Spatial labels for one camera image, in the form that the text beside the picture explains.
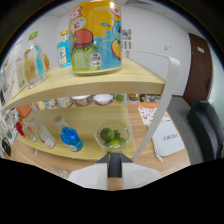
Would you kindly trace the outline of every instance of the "cap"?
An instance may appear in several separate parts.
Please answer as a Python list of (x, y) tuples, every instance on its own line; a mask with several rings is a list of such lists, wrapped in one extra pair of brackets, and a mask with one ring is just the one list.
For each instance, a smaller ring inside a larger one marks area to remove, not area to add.
[(67, 34), (67, 33), (68, 33), (67, 30), (62, 30), (62, 31), (60, 32), (60, 35), (62, 36), (62, 35), (65, 35), (65, 34)]
[(37, 37), (37, 35), (38, 31), (31, 33), (28, 40), (33, 40), (35, 37)]
[(57, 116), (54, 119), (54, 121), (55, 121), (55, 123), (56, 123), (57, 126), (61, 126), (62, 124), (65, 123), (65, 120), (64, 120), (64, 118), (61, 115)]
[(31, 124), (32, 126), (35, 126), (35, 125), (37, 124), (37, 120), (36, 120), (35, 117), (33, 117), (33, 118), (30, 119), (30, 124)]

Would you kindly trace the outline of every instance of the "display shelf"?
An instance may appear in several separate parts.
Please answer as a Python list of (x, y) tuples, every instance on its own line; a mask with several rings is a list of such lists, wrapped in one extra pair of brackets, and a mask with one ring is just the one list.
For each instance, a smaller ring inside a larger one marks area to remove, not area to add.
[[(28, 138), (23, 138), (21, 135), (18, 135), (18, 140), (35, 149), (62, 157), (83, 160), (99, 160), (104, 156), (104, 153), (93, 138), (94, 132), (102, 122), (107, 120), (122, 121), (130, 127), (129, 116), (127, 113), (127, 108), (124, 105), (83, 106), (32, 111), (26, 118), (26, 121), (29, 121), (31, 117), (35, 116), (38, 123), (46, 126), (55, 137), (56, 145), (54, 148), (48, 149), (40, 141), (32, 143)], [(54, 118), (58, 115), (62, 115), (65, 122), (70, 127), (77, 130), (83, 141), (83, 148), (81, 151), (72, 152), (61, 141), (59, 128), (54, 122)], [(129, 158), (133, 158), (135, 153), (136, 149), (132, 136), (124, 154)]]
[(50, 69), (44, 82), (32, 89), (25, 87), (2, 110), (41, 100), (87, 94), (162, 94), (164, 85), (164, 79), (128, 58), (122, 59), (120, 70), (98, 75), (77, 75), (73, 73), (71, 66), (55, 67)]

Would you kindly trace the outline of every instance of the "door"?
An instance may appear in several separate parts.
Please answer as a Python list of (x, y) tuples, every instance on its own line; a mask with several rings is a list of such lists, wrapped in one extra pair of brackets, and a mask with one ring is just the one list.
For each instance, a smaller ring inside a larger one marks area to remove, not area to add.
[(207, 42), (189, 33), (191, 41), (191, 67), (184, 100), (192, 106), (196, 98), (207, 99), (212, 80), (212, 60)]

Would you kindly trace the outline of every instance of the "white wall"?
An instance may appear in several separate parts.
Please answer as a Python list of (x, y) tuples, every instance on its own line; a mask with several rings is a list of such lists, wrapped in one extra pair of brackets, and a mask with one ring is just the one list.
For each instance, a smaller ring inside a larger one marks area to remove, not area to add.
[(210, 45), (209, 48), (212, 55), (213, 80), (208, 99), (210, 103), (215, 107), (215, 110), (219, 115), (221, 122), (224, 125), (224, 100), (223, 100), (224, 70), (218, 57), (216, 56), (215, 52), (213, 51)]

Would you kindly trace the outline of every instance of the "bowl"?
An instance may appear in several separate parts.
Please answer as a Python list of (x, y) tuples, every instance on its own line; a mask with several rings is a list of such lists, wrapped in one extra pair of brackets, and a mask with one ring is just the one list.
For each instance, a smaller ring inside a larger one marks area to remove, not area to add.
[(119, 152), (126, 149), (131, 135), (131, 129), (125, 123), (108, 120), (97, 128), (93, 137), (103, 152)]
[(85, 96), (73, 96), (72, 99), (74, 102), (76, 102), (78, 105), (85, 106), (90, 102), (90, 95)]
[(100, 105), (106, 105), (113, 99), (113, 96), (110, 94), (99, 94), (95, 95), (93, 99)]

